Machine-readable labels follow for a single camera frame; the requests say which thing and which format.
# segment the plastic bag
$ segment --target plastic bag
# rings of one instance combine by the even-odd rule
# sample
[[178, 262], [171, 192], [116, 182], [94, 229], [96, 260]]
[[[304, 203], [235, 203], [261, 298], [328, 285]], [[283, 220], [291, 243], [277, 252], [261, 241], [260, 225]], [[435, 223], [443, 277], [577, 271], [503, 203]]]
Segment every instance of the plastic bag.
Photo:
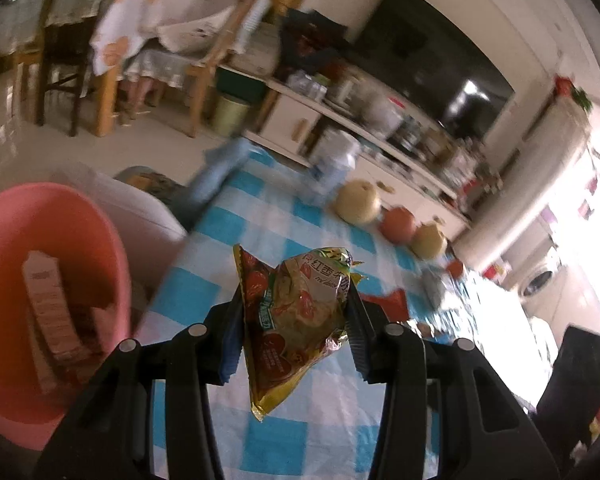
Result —
[[349, 251], [323, 248], [275, 269], [236, 245], [244, 303], [244, 351], [251, 411], [260, 421], [286, 399], [310, 366], [347, 340]]

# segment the black tv screen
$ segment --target black tv screen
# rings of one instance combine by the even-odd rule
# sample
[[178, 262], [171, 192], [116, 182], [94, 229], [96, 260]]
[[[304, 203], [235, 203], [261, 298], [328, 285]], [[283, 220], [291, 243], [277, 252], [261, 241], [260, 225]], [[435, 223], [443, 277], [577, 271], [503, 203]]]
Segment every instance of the black tv screen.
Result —
[[481, 139], [513, 94], [474, 42], [425, 0], [382, 0], [347, 59], [457, 138]]

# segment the plastic bottle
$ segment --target plastic bottle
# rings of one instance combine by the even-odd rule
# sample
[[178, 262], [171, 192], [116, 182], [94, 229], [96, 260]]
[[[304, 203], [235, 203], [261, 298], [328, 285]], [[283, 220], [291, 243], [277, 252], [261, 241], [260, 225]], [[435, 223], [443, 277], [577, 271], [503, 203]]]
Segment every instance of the plastic bottle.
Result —
[[311, 167], [300, 179], [300, 199], [308, 205], [324, 206], [355, 169], [359, 152], [360, 143], [353, 136], [342, 130], [326, 130], [309, 159]]

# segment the pink trash bin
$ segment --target pink trash bin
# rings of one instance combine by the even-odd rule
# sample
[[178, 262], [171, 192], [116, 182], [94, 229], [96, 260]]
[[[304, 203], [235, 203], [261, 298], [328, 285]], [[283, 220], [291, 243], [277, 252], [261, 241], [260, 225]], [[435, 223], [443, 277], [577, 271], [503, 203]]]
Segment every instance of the pink trash bin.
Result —
[[31, 357], [22, 263], [31, 250], [58, 258], [62, 280], [85, 304], [115, 305], [106, 353], [130, 333], [130, 278], [110, 220], [67, 186], [25, 184], [0, 193], [0, 434], [42, 449], [64, 407], [42, 395]]

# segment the silver screw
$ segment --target silver screw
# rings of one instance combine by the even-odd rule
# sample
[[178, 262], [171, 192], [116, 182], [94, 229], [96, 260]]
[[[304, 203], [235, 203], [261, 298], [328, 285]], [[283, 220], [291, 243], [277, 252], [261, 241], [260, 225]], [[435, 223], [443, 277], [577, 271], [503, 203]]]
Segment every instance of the silver screw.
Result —
[[461, 337], [460, 339], [458, 339], [458, 348], [464, 350], [465, 352], [470, 352], [475, 348], [475, 343], [470, 339]]
[[206, 334], [206, 326], [202, 323], [196, 323], [189, 327], [189, 335], [200, 337]]
[[125, 339], [118, 345], [121, 352], [131, 352], [136, 347], [136, 342], [133, 339]]
[[384, 331], [387, 335], [399, 336], [404, 333], [404, 327], [399, 323], [389, 323], [384, 326]]

